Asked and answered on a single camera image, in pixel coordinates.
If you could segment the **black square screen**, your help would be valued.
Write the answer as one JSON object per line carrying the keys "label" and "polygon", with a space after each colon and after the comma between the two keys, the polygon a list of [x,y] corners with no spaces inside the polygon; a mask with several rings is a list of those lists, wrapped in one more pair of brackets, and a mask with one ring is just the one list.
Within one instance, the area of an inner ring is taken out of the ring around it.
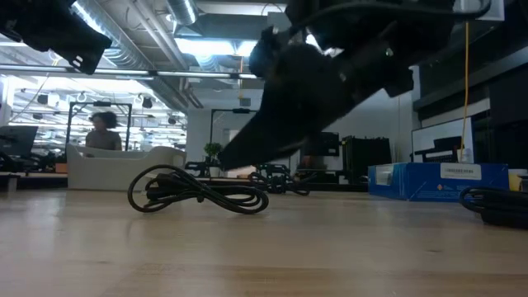
{"label": "black square screen", "polygon": [[333,132],[316,134],[304,145],[302,154],[319,157],[338,157],[340,155],[339,134]]}

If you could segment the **white board panel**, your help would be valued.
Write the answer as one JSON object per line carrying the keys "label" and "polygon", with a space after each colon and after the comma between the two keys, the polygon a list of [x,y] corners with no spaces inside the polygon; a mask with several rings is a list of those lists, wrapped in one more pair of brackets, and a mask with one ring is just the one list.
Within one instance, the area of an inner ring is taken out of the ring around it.
{"label": "white board panel", "polygon": [[473,163],[472,120],[447,121],[412,132],[412,155],[415,163]]}

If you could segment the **green potted plant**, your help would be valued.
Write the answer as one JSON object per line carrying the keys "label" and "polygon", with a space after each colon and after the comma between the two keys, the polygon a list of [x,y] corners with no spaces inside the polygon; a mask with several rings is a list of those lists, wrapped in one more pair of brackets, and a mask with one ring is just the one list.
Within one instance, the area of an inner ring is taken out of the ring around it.
{"label": "green potted plant", "polygon": [[204,147],[206,154],[205,163],[209,168],[210,177],[220,177],[221,165],[219,161],[219,154],[223,146],[220,143],[207,143]]}

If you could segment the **white plastic bin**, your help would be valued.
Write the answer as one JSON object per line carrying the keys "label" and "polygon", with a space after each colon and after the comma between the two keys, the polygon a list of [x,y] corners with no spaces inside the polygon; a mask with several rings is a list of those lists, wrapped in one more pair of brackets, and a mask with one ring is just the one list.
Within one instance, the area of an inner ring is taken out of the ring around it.
{"label": "white plastic bin", "polygon": [[157,146],[148,152],[104,150],[68,144],[68,188],[90,191],[126,191],[143,170],[155,165],[184,167],[186,153]]}

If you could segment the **tall black cabinet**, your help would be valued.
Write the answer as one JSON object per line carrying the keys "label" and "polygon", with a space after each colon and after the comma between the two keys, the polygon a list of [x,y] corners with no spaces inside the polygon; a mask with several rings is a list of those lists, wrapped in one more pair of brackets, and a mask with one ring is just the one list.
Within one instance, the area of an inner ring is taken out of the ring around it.
{"label": "tall black cabinet", "polygon": [[391,149],[387,138],[347,136],[342,139],[342,167],[350,184],[365,182],[370,166],[391,162]]}

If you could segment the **person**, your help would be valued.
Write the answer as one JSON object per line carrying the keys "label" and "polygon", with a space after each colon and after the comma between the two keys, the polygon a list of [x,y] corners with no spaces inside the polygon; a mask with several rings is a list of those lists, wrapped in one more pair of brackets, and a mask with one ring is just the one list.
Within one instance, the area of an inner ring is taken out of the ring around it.
{"label": "person", "polygon": [[121,151],[120,135],[113,131],[117,126],[117,116],[111,111],[97,112],[91,117],[93,130],[85,138],[85,145],[93,149]]}

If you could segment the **silver spiral ventilation duct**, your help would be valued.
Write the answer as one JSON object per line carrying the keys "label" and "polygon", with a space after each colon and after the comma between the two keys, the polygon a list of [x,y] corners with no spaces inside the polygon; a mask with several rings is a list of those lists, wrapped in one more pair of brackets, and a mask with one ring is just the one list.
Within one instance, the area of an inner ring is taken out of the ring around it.
{"label": "silver spiral ventilation duct", "polygon": [[194,0],[166,0],[169,12],[174,21],[180,26],[194,24],[199,12]]}

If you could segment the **black gantry frame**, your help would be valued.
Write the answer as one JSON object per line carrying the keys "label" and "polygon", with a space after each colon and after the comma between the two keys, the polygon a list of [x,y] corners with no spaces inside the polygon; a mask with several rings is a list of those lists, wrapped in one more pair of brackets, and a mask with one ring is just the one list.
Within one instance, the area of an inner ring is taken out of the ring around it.
{"label": "black gantry frame", "polygon": [[67,128],[66,128],[66,138],[65,143],[70,143],[70,136],[71,131],[73,127],[73,118],[74,116],[77,116],[83,108],[86,106],[95,106],[95,107],[117,107],[117,106],[125,106],[128,108],[128,111],[125,112],[125,116],[127,119],[127,126],[125,130],[125,151],[129,150],[129,142],[130,142],[130,128],[132,124],[132,105],[130,103],[119,103],[119,102],[112,102],[112,101],[71,101],[69,103],[69,110],[68,110],[68,122],[67,122]]}
{"label": "black gantry frame", "polygon": [[210,112],[210,143],[225,146],[255,116],[247,108],[213,109]]}

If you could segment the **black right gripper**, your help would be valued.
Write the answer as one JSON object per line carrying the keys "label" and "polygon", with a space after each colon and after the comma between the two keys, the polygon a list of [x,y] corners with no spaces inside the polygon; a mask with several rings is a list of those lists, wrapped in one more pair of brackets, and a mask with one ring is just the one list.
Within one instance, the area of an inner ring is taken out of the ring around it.
{"label": "black right gripper", "polygon": [[265,81],[261,107],[219,154],[222,168],[288,158],[377,91],[396,97],[412,90],[413,71],[391,43],[392,31],[331,57],[266,28],[250,55],[251,73]]}

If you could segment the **blue cardboard box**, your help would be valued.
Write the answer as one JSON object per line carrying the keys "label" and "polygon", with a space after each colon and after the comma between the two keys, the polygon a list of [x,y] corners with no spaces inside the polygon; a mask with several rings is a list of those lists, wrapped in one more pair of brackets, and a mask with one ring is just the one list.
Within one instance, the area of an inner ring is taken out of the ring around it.
{"label": "blue cardboard box", "polygon": [[473,187],[509,188],[508,166],[497,163],[391,163],[368,168],[368,192],[406,201],[456,202]]}

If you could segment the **black computer monitor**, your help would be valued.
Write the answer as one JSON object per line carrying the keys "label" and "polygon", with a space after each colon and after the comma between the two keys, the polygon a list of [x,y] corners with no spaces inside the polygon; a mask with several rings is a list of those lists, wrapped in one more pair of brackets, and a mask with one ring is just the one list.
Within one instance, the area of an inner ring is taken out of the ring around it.
{"label": "black computer monitor", "polygon": [[37,130],[37,126],[0,127],[0,152],[8,156],[28,157],[31,154]]}

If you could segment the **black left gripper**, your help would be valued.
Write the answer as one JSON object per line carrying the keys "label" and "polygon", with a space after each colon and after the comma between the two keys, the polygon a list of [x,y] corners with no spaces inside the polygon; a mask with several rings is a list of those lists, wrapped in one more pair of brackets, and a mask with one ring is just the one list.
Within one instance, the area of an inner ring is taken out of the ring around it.
{"label": "black left gripper", "polygon": [[75,2],[0,0],[0,34],[33,50],[52,50],[80,73],[92,75],[112,41],[73,12]]}

